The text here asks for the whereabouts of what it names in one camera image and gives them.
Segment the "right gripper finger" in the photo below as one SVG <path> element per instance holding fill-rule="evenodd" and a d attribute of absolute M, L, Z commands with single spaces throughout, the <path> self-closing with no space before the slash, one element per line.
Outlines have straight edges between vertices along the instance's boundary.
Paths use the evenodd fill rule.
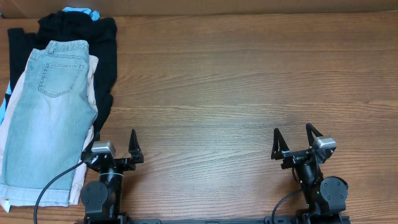
<path fill-rule="evenodd" d="M 281 132 L 279 131 L 278 128 L 275 128 L 272 152 L 273 153 L 277 153 L 277 152 L 286 153 L 289 151 L 290 151 L 290 149 L 289 149 L 288 145 L 286 144 Z"/>
<path fill-rule="evenodd" d="M 318 146 L 318 138 L 322 137 L 321 134 L 311 123 L 306 124 L 306 132 L 309 146 Z"/>

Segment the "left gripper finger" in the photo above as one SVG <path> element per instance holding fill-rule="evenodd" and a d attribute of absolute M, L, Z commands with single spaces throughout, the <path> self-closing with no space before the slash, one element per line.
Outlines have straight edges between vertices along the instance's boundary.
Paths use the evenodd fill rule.
<path fill-rule="evenodd" d="M 93 139 L 90 142 L 90 149 L 92 149 L 94 143 L 96 141 L 99 141 L 99 140 L 100 140 L 100 133 L 97 131 L 97 132 L 95 132 L 95 135 L 94 135 Z"/>
<path fill-rule="evenodd" d="M 137 140 L 137 134 L 134 129 L 131 130 L 128 151 L 129 153 L 141 153 L 141 148 Z"/>

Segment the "light blue denim shorts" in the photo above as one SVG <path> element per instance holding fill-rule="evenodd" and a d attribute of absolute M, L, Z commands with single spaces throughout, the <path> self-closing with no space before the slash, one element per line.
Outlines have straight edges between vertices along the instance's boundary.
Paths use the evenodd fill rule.
<path fill-rule="evenodd" d="M 89 44 L 50 41 L 33 49 L 11 118 L 1 174 L 1 198 L 12 206 L 67 206 L 74 173 L 96 112 L 87 98 Z"/>

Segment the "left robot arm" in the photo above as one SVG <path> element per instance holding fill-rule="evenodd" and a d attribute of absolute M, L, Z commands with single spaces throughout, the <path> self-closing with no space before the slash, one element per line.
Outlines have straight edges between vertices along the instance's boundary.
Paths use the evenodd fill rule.
<path fill-rule="evenodd" d="M 84 223 L 131 223 L 128 214 L 121 211 L 124 173 L 134 171 L 144 162 L 135 130 L 129 140 L 129 157 L 116 158 L 111 141 L 94 141 L 82 152 L 87 168 L 98 172 L 97 181 L 86 184 L 81 190 L 85 206 Z"/>

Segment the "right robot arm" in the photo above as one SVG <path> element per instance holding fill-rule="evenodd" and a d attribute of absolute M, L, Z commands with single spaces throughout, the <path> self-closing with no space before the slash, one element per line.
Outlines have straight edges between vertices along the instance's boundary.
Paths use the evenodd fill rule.
<path fill-rule="evenodd" d="M 271 214 L 271 223 L 278 223 L 276 211 L 286 200 L 303 194 L 307 207 L 297 210 L 288 223 L 349 223 L 346 210 L 348 184 L 340 177 L 324 177 L 320 165 L 336 150 L 336 141 L 324 136 L 311 123 L 306 124 L 308 149 L 291 151 L 279 129 L 275 128 L 271 159 L 281 160 L 282 169 L 290 169 L 300 188 L 281 199 Z"/>

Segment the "beige folded shorts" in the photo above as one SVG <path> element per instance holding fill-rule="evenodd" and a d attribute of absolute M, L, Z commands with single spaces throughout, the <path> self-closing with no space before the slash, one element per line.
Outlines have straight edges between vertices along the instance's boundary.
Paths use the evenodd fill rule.
<path fill-rule="evenodd" d="M 87 86 L 87 98 L 90 106 L 95 110 L 96 115 L 91 123 L 91 126 L 86 134 L 85 143 L 83 145 L 83 149 L 89 144 L 89 142 L 94 138 L 94 126 L 98 114 L 98 109 L 96 106 L 95 100 L 95 91 L 94 91 L 94 72 L 96 70 L 99 59 L 93 55 L 90 55 L 89 59 L 89 72 L 88 72 L 88 86 Z M 11 97 L 7 100 L 7 108 L 5 108 L 6 100 L 3 101 L 1 106 L 1 118 L 3 118 L 1 123 L 1 164 L 3 162 L 4 150 L 6 145 L 6 138 L 8 135 L 8 130 L 11 122 L 11 118 L 13 116 L 14 110 L 16 108 L 17 102 L 19 101 L 22 89 L 24 86 L 25 80 L 25 72 L 22 73 L 20 78 L 17 81 L 15 88 L 12 90 Z M 81 189 L 83 188 L 85 174 L 86 174 L 87 166 L 81 165 L 75 171 L 75 176 L 72 182 L 72 189 L 69 191 L 69 201 L 67 205 L 77 205 L 79 194 Z"/>

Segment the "black garment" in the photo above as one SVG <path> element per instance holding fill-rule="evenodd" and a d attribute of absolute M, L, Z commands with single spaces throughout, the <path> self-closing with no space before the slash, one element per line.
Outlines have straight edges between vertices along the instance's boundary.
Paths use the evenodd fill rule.
<path fill-rule="evenodd" d="M 60 42 L 85 40 L 89 44 L 89 53 L 99 59 L 94 73 L 94 90 L 97 119 L 94 130 L 100 132 L 108 118 L 113 96 L 111 88 L 117 79 L 117 26 L 111 17 L 92 20 L 83 12 L 59 11 L 38 20 L 39 30 L 26 33 L 22 28 L 10 28 L 9 64 L 10 88 L 13 90 L 32 49 L 43 50 L 51 40 Z"/>

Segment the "light blue garment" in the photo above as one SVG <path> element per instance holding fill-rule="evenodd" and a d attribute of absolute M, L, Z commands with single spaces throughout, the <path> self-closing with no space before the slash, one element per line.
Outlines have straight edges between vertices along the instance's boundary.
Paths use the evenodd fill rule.
<path fill-rule="evenodd" d="M 92 21 L 97 21 L 98 19 L 100 19 L 100 13 L 98 11 L 93 11 L 89 8 L 65 7 L 62 11 L 63 12 L 82 12 L 84 14 L 89 15 Z M 12 88 L 11 88 L 11 82 L 9 82 L 8 86 L 7 86 L 7 90 L 4 95 L 3 103 L 1 105 L 1 123 L 4 120 L 7 104 L 9 102 L 11 95 L 12 95 Z"/>

